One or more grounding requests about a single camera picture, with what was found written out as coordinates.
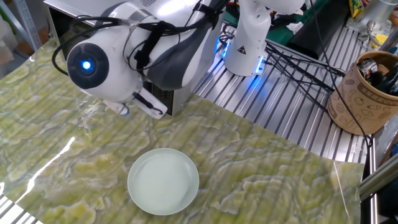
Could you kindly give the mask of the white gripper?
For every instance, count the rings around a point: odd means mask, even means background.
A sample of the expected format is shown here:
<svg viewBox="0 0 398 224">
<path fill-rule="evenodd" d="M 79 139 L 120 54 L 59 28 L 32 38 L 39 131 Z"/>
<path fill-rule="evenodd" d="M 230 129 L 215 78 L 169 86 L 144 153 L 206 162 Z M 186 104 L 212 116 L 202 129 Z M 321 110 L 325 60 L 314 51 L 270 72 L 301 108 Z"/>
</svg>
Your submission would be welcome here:
<svg viewBox="0 0 398 224">
<path fill-rule="evenodd" d="M 133 103 L 154 119 L 160 119 L 168 108 L 145 88 L 133 94 Z"/>
</svg>

